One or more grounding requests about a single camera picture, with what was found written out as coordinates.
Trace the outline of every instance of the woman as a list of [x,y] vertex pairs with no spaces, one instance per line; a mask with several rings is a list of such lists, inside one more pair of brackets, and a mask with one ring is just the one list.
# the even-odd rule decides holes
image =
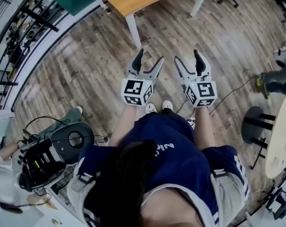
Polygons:
[[249,189],[231,146],[217,147],[207,108],[196,109],[195,131],[164,101],[135,122],[126,105],[109,141],[79,158],[68,196],[89,226],[227,226]]
[[[80,106],[73,108],[61,118],[61,121],[68,120],[69,123],[78,122],[83,109]],[[45,129],[39,135],[45,136],[45,132],[52,132],[54,129],[60,128],[62,125],[56,122],[52,126]],[[12,162],[10,156],[12,156],[19,146],[17,143],[12,143],[0,149],[0,209],[22,213],[20,206],[27,205],[32,202],[36,202],[37,199],[32,195],[33,193],[26,192],[14,185],[14,173],[12,169]]]

